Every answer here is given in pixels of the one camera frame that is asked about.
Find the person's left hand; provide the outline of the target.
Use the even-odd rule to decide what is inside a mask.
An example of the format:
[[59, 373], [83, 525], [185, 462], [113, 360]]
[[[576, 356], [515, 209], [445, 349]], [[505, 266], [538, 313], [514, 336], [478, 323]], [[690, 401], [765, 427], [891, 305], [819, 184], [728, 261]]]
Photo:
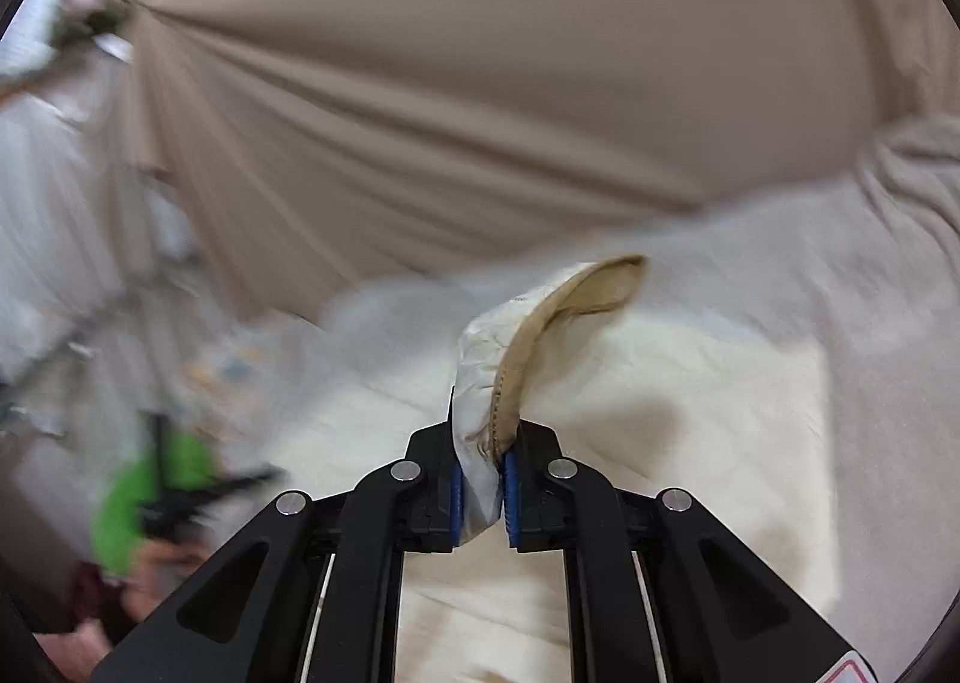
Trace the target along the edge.
[[67, 681], [88, 681], [99, 662], [171, 594], [172, 576], [189, 577], [210, 558], [205, 541], [145, 538], [116, 585], [95, 577], [91, 613], [66, 633], [35, 634], [53, 668]]

